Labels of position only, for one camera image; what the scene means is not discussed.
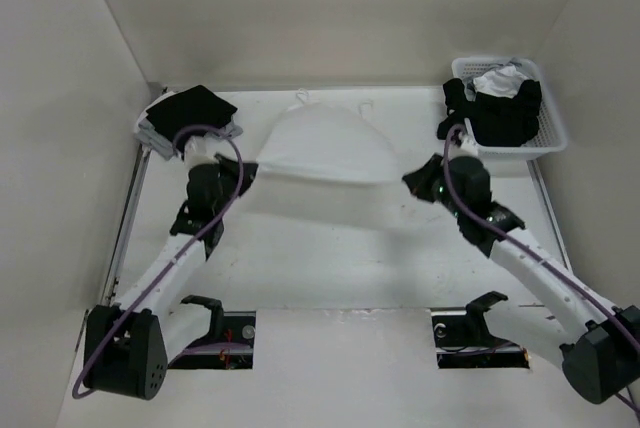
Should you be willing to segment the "white tank top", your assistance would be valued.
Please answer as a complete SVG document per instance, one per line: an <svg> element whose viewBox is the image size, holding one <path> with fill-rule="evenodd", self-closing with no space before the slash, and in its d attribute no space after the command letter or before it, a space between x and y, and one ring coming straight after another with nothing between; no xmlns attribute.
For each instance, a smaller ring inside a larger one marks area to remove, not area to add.
<svg viewBox="0 0 640 428"><path fill-rule="evenodd" d="M265 174L350 185L384 185L401 177L392 142L362 116L296 93L256 157Z"/></svg>

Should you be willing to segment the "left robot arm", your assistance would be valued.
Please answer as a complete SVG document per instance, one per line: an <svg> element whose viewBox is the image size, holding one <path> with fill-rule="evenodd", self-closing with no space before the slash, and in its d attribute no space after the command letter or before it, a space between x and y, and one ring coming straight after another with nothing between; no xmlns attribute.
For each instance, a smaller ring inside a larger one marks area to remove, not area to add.
<svg viewBox="0 0 640 428"><path fill-rule="evenodd" d="M151 400L172 362L199 348L233 351L221 301L183 288L213 254L225 213L257 172L257 163L221 154L189 170L186 199L156 260L112 304L90 311L74 398L101 391Z"/></svg>

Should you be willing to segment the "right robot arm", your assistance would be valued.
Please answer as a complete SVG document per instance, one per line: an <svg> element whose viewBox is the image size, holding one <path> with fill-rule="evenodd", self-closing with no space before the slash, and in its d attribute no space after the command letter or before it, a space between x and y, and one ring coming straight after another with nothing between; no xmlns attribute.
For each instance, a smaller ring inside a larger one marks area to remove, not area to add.
<svg viewBox="0 0 640 428"><path fill-rule="evenodd" d="M520 217L494 200L479 159L435 154L402 181L413 197L446 208L462 237L542 305L519 307L496 291L469 302L463 328L471 341L495 337L524 346L557 367L592 404L638 381L638 307L618 307L551 256Z"/></svg>

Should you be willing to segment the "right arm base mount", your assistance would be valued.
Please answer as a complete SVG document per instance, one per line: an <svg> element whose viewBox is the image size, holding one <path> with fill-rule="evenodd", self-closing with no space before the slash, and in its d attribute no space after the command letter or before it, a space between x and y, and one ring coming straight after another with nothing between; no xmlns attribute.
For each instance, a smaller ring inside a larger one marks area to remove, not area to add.
<svg viewBox="0 0 640 428"><path fill-rule="evenodd" d="M527 351L490 333L485 314L507 301L491 291L464 307L435 308L431 324L439 369L529 369Z"/></svg>

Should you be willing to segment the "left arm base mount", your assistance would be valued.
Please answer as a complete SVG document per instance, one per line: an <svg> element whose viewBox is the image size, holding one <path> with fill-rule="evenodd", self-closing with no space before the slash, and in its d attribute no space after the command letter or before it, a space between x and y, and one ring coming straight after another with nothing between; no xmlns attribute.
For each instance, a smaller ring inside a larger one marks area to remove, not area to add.
<svg viewBox="0 0 640 428"><path fill-rule="evenodd" d="M227 311L218 299L189 295L163 329L169 367L175 370L250 370L257 314Z"/></svg>

